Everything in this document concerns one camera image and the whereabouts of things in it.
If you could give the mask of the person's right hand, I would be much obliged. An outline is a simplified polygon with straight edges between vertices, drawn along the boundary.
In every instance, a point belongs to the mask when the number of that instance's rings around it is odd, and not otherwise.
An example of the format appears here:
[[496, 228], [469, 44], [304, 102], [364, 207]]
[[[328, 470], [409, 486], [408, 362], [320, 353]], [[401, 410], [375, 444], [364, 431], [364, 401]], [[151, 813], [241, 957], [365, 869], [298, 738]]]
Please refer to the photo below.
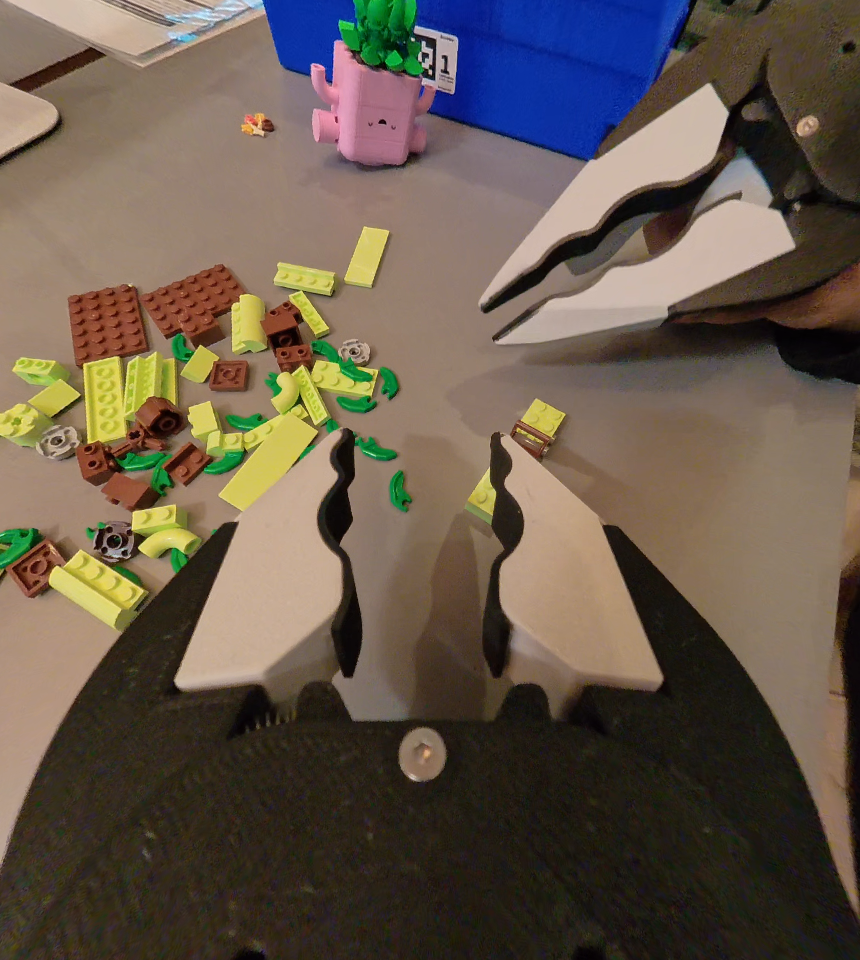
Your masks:
[[682, 325], [734, 326], [767, 321], [794, 330], [860, 334], [860, 262], [819, 287], [794, 297], [676, 317]]

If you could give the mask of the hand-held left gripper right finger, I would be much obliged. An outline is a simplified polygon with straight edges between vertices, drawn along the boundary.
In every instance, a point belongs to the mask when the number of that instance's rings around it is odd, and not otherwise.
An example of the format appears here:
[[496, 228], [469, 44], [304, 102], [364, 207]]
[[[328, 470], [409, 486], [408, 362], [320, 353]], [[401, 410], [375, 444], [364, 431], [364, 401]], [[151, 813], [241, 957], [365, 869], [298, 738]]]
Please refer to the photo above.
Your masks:
[[664, 675], [599, 517], [508, 436], [490, 442], [502, 546], [487, 588], [493, 677], [539, 686], [553, 718], [587, 686], [658, 690]]

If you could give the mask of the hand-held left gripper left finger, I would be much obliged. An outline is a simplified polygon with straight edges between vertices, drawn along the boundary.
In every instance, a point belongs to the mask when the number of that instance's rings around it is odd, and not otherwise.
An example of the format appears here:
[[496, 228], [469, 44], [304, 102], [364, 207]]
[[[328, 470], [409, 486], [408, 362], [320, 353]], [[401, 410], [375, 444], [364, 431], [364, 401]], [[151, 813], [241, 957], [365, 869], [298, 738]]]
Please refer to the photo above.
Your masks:
[[350, 558], [355, 439], [342, 428], [239, 517], [174, 682], [182, 691], [260, 685], [292, 701], [351, 678], [363, 642]]

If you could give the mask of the printed paper sheet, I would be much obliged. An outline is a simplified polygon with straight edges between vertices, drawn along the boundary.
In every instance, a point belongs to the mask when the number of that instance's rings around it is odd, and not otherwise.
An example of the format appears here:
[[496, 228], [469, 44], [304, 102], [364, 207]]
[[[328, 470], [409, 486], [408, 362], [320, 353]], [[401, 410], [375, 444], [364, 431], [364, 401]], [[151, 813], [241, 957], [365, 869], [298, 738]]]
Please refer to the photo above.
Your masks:
[[12, 6], [133, 66], [240, 27], [262, 1], [12, 1]]

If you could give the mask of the yellow and brown lego assembly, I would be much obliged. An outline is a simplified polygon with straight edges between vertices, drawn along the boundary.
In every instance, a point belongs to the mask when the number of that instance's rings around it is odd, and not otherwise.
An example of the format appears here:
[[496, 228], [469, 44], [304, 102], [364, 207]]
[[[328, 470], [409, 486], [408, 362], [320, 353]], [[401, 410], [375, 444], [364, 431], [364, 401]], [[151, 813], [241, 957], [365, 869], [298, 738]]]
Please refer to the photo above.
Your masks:
[[[537, 398], [531, 403], [526, 413], [523, 414], [518, 421], [521, 420], [536, 426], [544, 433], [554, 437], [555, 441], [556, 433], [565, 418], [566, 414], [563, 411]], [[465, 501], [464, 509], [482, 522], [491, 524], [495, 497], [496, 494], [494, 486], [491, 483], [490, 469], [487, 469], [471, 491], [469, 498]]]

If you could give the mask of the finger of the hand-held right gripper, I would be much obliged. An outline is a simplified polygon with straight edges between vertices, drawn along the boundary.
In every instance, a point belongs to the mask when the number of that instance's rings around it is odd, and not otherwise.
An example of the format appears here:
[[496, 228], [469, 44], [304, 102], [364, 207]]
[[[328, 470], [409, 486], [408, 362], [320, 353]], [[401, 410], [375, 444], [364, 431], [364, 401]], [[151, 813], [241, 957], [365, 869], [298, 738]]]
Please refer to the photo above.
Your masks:
[[794, 247], [780, 211], [725, 198], [695, 218], [676, 244], [659, 256], [612, 267], [580, 292], [547, 299], [493, 340], [503, 345], [542, 344], [657, 326], [675, 305]]
[[716, 163], [730, 109], [707, 83], [580, 171], [510, 255], [480, 300], [487, 313], [617, 227], [698, 193]]

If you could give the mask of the pink toy planter figure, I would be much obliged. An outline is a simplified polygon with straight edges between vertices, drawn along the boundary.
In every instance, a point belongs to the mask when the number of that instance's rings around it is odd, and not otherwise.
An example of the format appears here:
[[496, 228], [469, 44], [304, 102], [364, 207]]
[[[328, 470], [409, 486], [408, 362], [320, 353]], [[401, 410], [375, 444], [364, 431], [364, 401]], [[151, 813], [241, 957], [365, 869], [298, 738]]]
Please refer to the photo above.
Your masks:
[[403, 164], [426, 148], [417, 122], [436, 90], [422, 83], [420, 43], [413, 37], [415, 1], [356, 1], [355, 20], [339, 22], [333, 49], [333, 77], [313, 64], [317, 95], [330, 109], [314, 110], [317, 142], [334, 143], [351, 162], [367, 166]]

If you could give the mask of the blue labelled plastic bin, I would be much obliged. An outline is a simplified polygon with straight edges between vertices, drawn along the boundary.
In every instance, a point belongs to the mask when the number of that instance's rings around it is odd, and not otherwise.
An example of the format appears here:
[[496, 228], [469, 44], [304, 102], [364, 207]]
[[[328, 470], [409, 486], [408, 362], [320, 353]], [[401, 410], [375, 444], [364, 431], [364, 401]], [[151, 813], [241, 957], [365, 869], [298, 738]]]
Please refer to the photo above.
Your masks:
[[[281, 66], [332, 82], [355, 2], [265, 2]], [[416, 2], [436, 114], [589, 159], [658, 76], [692, 2]]]

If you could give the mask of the pile of toy bricks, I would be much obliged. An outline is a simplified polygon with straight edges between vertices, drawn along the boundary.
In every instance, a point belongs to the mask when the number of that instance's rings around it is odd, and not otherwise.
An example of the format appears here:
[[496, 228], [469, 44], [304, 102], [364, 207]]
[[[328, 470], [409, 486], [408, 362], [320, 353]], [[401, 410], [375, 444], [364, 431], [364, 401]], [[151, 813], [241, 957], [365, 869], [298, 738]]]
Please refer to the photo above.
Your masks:
[[15, 359], [12, 374], [35, 391], [0, 411], [0, 439], [76, 464], [124, 516], [87, 527], [73, 556], [47, 528], [0, 531], [0, 582], [27, 598], [55, 590], [121, 630], [149, 597], [132, 558], [165, 558], [177, 573], [203, 541], [172, 490], [223, 476], [220, 499], [241, 509], [340, 429], [334, 404], [361, 415], [395, 399], [397, 373], [369, 368], [367, 343], [332, 340], [313, 301], [341, 284], [370, 289], [388, 237], [363, 228], [345, 275], [278, 262], [279, 306], [221, 263], [144, 293], [126, 283], [69, 296], [72, 364]]

